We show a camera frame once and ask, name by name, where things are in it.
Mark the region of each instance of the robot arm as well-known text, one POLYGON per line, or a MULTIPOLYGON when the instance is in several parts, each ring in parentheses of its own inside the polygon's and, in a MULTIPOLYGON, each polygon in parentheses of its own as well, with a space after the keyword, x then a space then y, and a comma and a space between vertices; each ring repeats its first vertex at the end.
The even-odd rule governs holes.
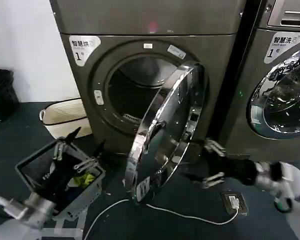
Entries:
POLYGON ((286 220, 300 240, 300 169, 285 162, 253 162, 227 157, 226 150, 217 142, 207 139, 202 154, 208 162, 208 178, 191 174, 186 177, 202 188, 235 178, 247 186, 255 186, 274 196, 275 208, 285 214, 286 220))
MULTIPOLYGON (((52 156, 54 169, 45 176, 44 183, 36 187, 24 202, 7 200, 0 196, 0 206, 12 219, 0 225, 0 240, 40 240, 44 223, 53 217, 57 203, 62 200, 69 181, 97 165, 94 157, 84 158, 73 149, 71 142, 80 128, 60 139, 52 156)), ((99 156, 104 142, 94 155, 99 156)))

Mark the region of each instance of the woven basket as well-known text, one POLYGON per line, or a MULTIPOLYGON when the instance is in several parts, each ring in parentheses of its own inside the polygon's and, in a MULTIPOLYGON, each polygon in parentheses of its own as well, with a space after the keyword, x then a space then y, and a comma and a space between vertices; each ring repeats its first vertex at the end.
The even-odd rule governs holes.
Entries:
POLYGON ((40 111, 39 118, 55 139, 66 137, 78 127, 77 138, 92 133, 81 98, 51 104, 40 111))

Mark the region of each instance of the white cable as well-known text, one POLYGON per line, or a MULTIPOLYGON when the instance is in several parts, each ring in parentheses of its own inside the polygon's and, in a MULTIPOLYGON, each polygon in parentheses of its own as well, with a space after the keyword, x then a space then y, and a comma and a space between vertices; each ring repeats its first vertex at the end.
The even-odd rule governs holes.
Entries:
POLYGON ((123 202, 128 202, 128 201, 129 201, 128 199, 122 199, 122 200, 117 201, 117 202, 115 202, 114 204, 108 206, 105 210, 103 210, 102 212, 100 212, 99 215, 96 216, 96 218, 94 219, 93 223, 91 224, 89 230, 87 231, 87 233, 86 233, 86 235, 85 235, 85 237, 84 237, 84 240, 87 240, 87 238, 88 238, 88 236, 89 236, 89 233, 91 232, 91 230, 92 230, 92 228, 94 227, 96 221, 98 220, 98 218, 99 218, 102 214, 104 214, 106 211, 108 211, 109 209, 111 209, 111 208, 114 207, 115 205, 118 205, 118 204, 123 203, 123 202))
MULTIPOLYGON (((106 211, 108 211, 109 209, 111 209, 112 207, 120 204, 120 203, 123 203, 123 202, 128 202, 129 199, 122 199, 120 201, 117 201, 115 202, 114 204, 108 206, 106 209, 104 209, 102 212, 99 213, 98 216, 96 216, 96 218, 94 219, 93 223, 91 224, 88 232, 86 233, 85 237, 83 240, 87 240, 88 236, 89 236, 89 233, 91 232, 92 228, 94 227, 96 221, 98 220, 98 218, 104 214, 106 211)), ((171 210, 168 210, 168 209, 165 209, 165 208, 160 208, 160 207, 157 207, 157 206, 152 206, 150 204, 146 204, 146 206, 148 206, 149 208, 152 208, 152 209, 155 209, 155 210, 159 210, 159 211, 163 211, 163 212, 167 212, 167 213, 170 213, 170 214, 174 214, 174 215, 177 215, 179 217, 182 217, 182 218, 185 218, 185 219, 194 219, 194 220, 199 220, 199 221, 202 221, 202 222, 205 222, 205 223, 208 223, 208 224, 214 224, 214 225, 224 225, 224 224, 228 224, 230 223, 233 219, 236 218, 236 216, 238 215, 239 213, 239 209, 236 209, 236 212, 234 214, 234 216, 232 218, 230 218, 229 220, 227 221, 224 221, 224 222, 214 222, 214 221, 209 221, 209 220, 206 220, 206 219, 203 219, 203 218, 200 218, 200 217, 197 217, 197 216, 187 216, 187 215, 182 215, 180 213, 177 213, 177 212, 174 212, 174 211, 171 211, 171 210)))
POLYGON ((182 214, 180 214, 180 213, 177 213, 177 212, 174 212, 174 211, 171 211, 171 210, 168 210, 168 209, 160 208, 160 207, 157 207, 157 206, 152 206, 152 205, 150 205, 150 204, 147 204, 147 206, 148 206, 149 208, 152 208, 152 209, 155 209, 155 210, 160 210, 160 211, 167 212, 167 213, 170 213, 170 214, 174 214, 174 215, 177 215, 177 216, 182 217, 182 218, 185 218, 185 219, 195 219, 195 220, 199 220, 199 221, 202 221, 202 222, 205 222, 205 223, 208 223, 208 224, 214 224, 214 225, 225 225, 225 224, 228 224, 228 223, 230 223, 233 219, 235 219, 236 216, 237 216, 238 213, 239 213, 239 209, 236 209, 236 212, 235 212, 234 216, 233 216, 232 218, 230 218, 229 220, 224 221, 224 222, 214 222, 214 221, 209 221, 209 220, 206 220, 206 219, 197 217, 197 216, 187 216, 187 215, 182 215, 182 214))

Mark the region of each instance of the washing machine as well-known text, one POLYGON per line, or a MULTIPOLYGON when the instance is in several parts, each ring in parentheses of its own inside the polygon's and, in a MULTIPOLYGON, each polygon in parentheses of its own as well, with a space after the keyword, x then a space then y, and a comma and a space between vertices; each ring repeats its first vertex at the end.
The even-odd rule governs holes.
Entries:
POLYGON ((266 1, 238 76, 218 141, 237 158, 300 161, 300 0, 266 1))
POLYGON ((189 61, 204 69, 194 139, 205 138, 245 0, 50 2, 97 143, 128 153, 158 90, 189 61))

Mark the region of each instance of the sticker label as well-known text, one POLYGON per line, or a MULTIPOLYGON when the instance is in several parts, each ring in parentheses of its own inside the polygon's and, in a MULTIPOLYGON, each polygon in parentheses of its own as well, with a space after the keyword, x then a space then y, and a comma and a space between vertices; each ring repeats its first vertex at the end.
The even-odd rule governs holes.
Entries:
POLYGON ((75 63, 83 67, 91 53, 101 44, 97 36, 71 35, 69 37, 75 63))
POLYGON ((143 44, 143 48, 144 49, 152 49, 153 48, 153 44, 152 43, 144 43, 143 44))
POLYGON ((150 190, 150 176, 140 182, 136 187, 136 199, 140 202, 150 190))
POLYGON ((264 63, 269 64, 284 52, 300 43, 300 32, 280 31, 273 35, 264 63))
POLYGON ((103 105, 105 104, 104 99, 102 97, 102 92, 100 90, 94 90, 94 98, 96 101, 96 104, 103 105))
POLYGON ((179 48, 177 48, 176 46, 170 45, 167 49, 167 51, 175 56, 177 56, 180 59, 184 59, 186 57, 186 53, 182 50, 180 50, 179 48))

